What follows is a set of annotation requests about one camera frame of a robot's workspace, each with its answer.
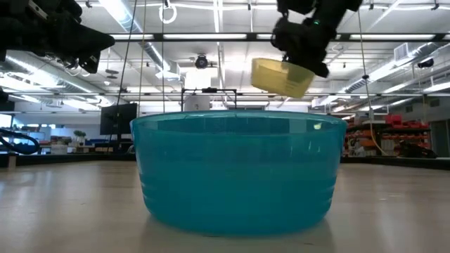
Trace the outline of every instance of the security camera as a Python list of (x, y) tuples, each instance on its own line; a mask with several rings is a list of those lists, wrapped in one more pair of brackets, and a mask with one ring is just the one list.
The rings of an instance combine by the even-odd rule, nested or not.
[(425, 60), (421, 63), (417, 63), (417, 67), (424, 68), (424, 67), (432, 67), (435, 64), (435, 60), (433, 58)]
[(208, 66), (208, 60), (205, 55), (199, 55), (195, 61), (195, 67), (199, 70), (204, 70)]

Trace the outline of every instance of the window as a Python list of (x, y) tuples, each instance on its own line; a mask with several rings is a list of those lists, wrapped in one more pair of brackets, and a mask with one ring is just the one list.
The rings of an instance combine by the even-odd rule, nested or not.
[(406, 112), (413, 112), (413, 106), (412, 105), (408, 105), (405, 107), (405, 111)]
[(10, 127), (11, 126), (11, 115), (0, 114), (0, 127)]
[(430, 101), (430, 107), (438, 107), (441, 105), (440, 99), (433, 99)]

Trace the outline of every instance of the fluorescent light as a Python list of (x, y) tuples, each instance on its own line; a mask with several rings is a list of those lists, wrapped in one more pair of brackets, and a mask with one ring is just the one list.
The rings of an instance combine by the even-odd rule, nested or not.
[(383, 93), (391, 93), (393, 91), (398, 91), (404, 87), (406, 87), (406, 84), (399, 84), (399, 85), (396, 85), (396, 86), (393, 86), (393, 87), (390, 87), (390, 88), (384, 90)]
[(98, 107), (78, 100), (64, 100), (64, 104), (83, 110), (98, 110)]
[(345, 109), (346, 109), (346, 107), (343, 106), (343, 105), (341, 105), (341, 106), (339, 106), (339, 107), (334, 108), (334, 109), (333, 109), (333, 112), (340, 112), (340, 111), (345, 110)]
[(350, 35), (350, 39), (358, 40), (358, 39), (432, 39), (434, 34), (352, 34)]
[(27, 84), (7, 75), (4, 78), (0, 78), (0, 86), (19, 91), (45, 91), (38, 86)]
[(14, 96), (14, 95), (9, 95), (11, 98), (17, 98), (17, 99), (21, 99), (21, 100), (26, 100), (28, 102), (32, 102), (32, 103), (40, 103), (39, 100), (37, 100), (36, 98), (27, 96), (27, 95), (22, 95), (22, 96)]
[(390, 104), (390, 106), (400, 105), (400, 104), (405, 103), (405, 102), (408, 102), (408, 101), (410, 101), (410, 100), (412, 100), (412, 98), (407, 98), (407, 99), (404, 99), (404, 100), (399, 100), (399, 101), (397, 101), (397, 102), (393, 102), (392, 104)]
[(257, 34), (257, 39), (270, 39), (272, 38), (272, 34)]
[(157, 74), (155, 74), (155, 76), (158, 79), (162, 79), (162, 78), (164, 78), (164, 79), (178, 79), (178, 80), (180, 79), (180, 75), (179, 74), (175, 74), (175, 73), (168, 72), (168, 71), (158, 72)]
[(348, 120), (348, 119), (351, 119), (351, 118), (353, 118), (354, 117), (354, 115), (352, 115), (352, 116), (346, 116), (346, 117), (343, 117), (342, 119), (343, 120)]
[(138, 86), (128, 86), (127, 90), (131, 93), (159, 93), (161, 91), (159, 91), (156, 87), (153, 86), (143, 86), (141, 88), (139, 88)]
[(153, 34), (110, 34), (114, 39), (153, 39)]
[(429, 93), (429, 92), (440, 91), (440, 90), (448, 89), (448, 88), (450, 88), (450, 82), (443, 83), (443, 84), (436, 84), (434, 86), (424, 89), (423, 92)]
[(246, 39), (246, 34), (165, 34), (164, 39)]
[[(372, 110), (377, 110), (377, 109), (380, 109), (381, 107), (382, 107), (382, 105), (372, 105)], [(366, 106), (366, 107), (361, 108), (359, 110), (363, 111), (363, 112), (367, 112), (367, 111), (369, 111), (369, 107)]]

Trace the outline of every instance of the shelving unit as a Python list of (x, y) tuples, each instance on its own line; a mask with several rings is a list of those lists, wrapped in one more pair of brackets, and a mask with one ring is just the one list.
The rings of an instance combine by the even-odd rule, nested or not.
[[(344, 157), (370, 157), (399, 155), (399, 142), (408, 141), (430, 149), (430, 129), (428, 125), (373, 123), (351, 126), (345, 136)], [(375, 142), (385, 151), (382, 154)]]

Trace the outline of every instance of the bowl rim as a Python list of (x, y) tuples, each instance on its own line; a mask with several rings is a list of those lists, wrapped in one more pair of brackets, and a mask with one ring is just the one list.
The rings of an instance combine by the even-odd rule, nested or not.
[(167, 112), (156, 115), (147, 115), (133, 119), (130, 124), (140, 124), (144, 122), (158, 122), (168, 119), (188, 119), (196, 117), (269, 117), (273, 119), (306, 119), (316, 120), (320, 122), (328, 122), (331, 124), (340, 124), (347, 126), (346, 121), (337, 117), (328, 115), (317, 115), (307, 112), (286, 112), (286, 111), (270, 111), (270, 110), (200, 110), (187, 112)]

